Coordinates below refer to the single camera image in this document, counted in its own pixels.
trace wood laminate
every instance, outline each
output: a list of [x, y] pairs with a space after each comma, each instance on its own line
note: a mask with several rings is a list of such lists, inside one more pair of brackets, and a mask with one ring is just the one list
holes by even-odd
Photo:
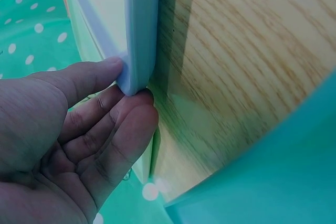
[[151, 172], [169, 201], [229, 164], [336, 65], [336, 0], [160, 0]]

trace teal plastic surface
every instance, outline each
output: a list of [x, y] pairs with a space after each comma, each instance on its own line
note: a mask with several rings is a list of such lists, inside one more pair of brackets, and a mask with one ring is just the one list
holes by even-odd
[[167, 206], [175, 224], [336, 223], [336, 72], [241, 158]]

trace teal fabric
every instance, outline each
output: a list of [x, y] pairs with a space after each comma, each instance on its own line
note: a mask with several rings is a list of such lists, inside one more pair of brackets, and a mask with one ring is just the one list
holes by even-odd
[[0, 0], [0, 77], [80, 61], [63, 0]]

